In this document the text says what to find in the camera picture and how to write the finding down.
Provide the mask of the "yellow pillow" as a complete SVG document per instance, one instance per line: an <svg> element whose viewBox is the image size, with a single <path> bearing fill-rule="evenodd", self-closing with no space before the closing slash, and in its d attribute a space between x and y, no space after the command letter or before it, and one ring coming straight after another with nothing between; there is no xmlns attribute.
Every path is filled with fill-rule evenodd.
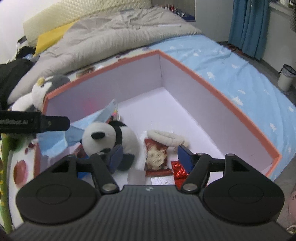
<svg viewBox="0 0 296 241"><path fill-rule="evenodd" d="M67 30L69 30L75 23L76 21L73 21L71 23L62 25L60 27L57 27L53 30L41 34L37 39L35 56L37 56L37 54L44 52L46 49L59 42L63 38Z"/></svg>

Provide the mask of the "blue surgical mask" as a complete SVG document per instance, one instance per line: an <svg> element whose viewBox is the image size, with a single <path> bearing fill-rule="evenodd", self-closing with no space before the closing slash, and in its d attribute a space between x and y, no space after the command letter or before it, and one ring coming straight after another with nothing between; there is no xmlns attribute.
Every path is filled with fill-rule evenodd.
<svg viewBox="0 0 296 241"><path fill-rule="evenodd" d="M117 110L117 102L113 99L105 108L98 110L80 120L71 123L66 131L44 132L37 134L40 152L43 156L53 158L68 147L80 142L85 129L93 122L107 122Z"/></svg>

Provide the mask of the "white fluffy scrunchie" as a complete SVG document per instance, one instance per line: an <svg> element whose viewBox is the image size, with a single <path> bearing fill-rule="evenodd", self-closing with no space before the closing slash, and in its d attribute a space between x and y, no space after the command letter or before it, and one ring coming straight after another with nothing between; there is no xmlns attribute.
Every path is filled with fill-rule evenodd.
<svg viewBox="0 0 296 241"><path fill-rule="evenodd" d="M183 136L177 135L175 133L148 130L147 137L168 147L178 147L180 145L187 147L189 145L189 142Z"/></svg>

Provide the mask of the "large grey penguin plush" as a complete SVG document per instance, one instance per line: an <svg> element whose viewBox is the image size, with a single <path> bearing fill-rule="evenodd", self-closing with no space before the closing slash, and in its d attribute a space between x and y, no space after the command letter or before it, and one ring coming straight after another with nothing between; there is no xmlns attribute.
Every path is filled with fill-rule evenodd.
<svg viewBox="0 0 296 241"><path fill-rule="evenodd" d="M20 97L10 108L12 111L42 111L48 93L70 82L65 75L41 77L34 84L32 91Z"/></svg>

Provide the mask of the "white trash bin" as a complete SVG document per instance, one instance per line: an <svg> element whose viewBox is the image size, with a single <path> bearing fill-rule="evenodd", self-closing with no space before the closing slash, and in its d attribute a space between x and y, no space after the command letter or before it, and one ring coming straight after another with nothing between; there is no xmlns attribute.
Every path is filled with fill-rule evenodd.
<svg viewBox="0 0 296 241"><path fill-rule="evenodd" d="M278 87L282 91L288 91L292 85L293 80L295 79L296 72L291 66L283 64L280 72L279 78L277 81Z"/></svg>

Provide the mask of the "green embroidered plush stick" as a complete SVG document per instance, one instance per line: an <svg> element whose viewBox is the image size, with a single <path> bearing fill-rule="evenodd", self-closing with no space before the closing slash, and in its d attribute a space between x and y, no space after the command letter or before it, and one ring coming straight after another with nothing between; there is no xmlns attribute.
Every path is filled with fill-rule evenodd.
<svg viewBox="0 0 296 241"><path fill-rule="evenodd" d="M21 161L23 140L1 135L1 222L7 234L23 223L16 206L21 184L15 183L14 168Z"/></svg>

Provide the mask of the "pink open cardboard box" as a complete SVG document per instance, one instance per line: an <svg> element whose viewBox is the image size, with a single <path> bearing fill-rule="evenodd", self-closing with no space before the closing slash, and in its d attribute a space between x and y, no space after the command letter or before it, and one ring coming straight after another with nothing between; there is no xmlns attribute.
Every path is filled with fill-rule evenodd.
<svg viewBox="0 0 296 241"><path fill-rule="evenodd" d="M121 120L138 137L145 163L148 130L186 138L193 153L214 158L236 154L270 176L281 154L266 135L216 88L161 51L151 51L96 70L48 94L43 113L78 121L116 101Z"/></svg>

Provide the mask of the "small panda plush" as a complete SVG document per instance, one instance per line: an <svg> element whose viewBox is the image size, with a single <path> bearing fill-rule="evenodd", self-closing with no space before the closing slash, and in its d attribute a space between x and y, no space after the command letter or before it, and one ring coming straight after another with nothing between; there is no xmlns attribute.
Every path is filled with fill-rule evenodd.
<svg viewBox="0 0 296 241"><path fill-rule="evenodd" d="M123 148L123 158L116 169L126 171L132 165L139 152L138 139L134 131L121 121L109 123L93 122L82 135L81 144L88 156L97 153L108 153L116 145Z"/></svg>

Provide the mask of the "grey duvet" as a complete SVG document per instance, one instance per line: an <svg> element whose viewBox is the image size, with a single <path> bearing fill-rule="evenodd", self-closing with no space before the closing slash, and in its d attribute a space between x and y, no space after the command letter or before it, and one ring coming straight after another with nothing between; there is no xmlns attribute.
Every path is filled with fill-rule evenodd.
<svg viewBox="0 0 296 241"><path fill-rule="evenodd" d="M29 93L40 77L67 74L120 52L201 30L163 8L129 9L83 18L40 54L8 96L8 104Z"/></svg>

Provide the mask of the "red foil packet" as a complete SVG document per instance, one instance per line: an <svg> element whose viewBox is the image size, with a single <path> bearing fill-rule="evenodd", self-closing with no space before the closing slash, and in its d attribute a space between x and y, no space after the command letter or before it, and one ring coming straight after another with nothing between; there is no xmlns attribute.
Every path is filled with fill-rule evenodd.
<svg viewBox="0 0 296 241"><path fill-rule="evenodd" d="M175 185L180 190L189 174L185 171L180 161L171 161L171 168L173 170Z"/></svg>

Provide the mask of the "white wardrobe cabinet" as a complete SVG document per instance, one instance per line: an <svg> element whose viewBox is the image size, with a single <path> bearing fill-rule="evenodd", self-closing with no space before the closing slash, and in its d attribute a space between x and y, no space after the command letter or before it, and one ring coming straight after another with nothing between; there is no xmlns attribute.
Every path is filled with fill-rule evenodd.
<svg viewBox="0 0 296 241"><path fill-rule="evenodd" d="M216 42L228 42L233 0L152 1L153 6L174 5L195 17L193 25Z"/></svg>

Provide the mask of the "blue curtain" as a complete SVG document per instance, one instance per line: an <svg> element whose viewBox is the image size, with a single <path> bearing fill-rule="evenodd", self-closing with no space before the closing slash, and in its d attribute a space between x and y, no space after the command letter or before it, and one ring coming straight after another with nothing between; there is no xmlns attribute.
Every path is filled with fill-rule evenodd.
<svg viewBox="0 0 296 241"><path fill-rule="evenodd" d="M269 1L234 1L228 43L260 60L267 41L268 22Z"/></svg>

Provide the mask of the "black clothing pile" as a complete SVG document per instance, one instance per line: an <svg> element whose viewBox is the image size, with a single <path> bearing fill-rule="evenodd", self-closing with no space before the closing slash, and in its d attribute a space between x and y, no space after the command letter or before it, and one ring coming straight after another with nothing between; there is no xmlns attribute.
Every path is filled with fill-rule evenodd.
<svg viewBox="0 0 296 241"><path fill-rule="evenodd" d="M29 46L22 47L16 58L6 64L1 64L1 110L29 93L33 82L28 72L36 61L33 59L36 50Z"/></svg>

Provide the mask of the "red snack packet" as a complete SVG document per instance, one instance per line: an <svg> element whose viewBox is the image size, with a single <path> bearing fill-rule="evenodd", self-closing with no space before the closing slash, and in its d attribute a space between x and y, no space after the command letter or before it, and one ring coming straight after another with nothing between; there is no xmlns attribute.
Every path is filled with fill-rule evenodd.
<svg viewBox="0 0 296 241"><path fill-rule="evenodd" d="M164 177L173 174L172 169L168 167L168 146L156 142L150 138L145 138L145 176L146 177Z"/></svg>

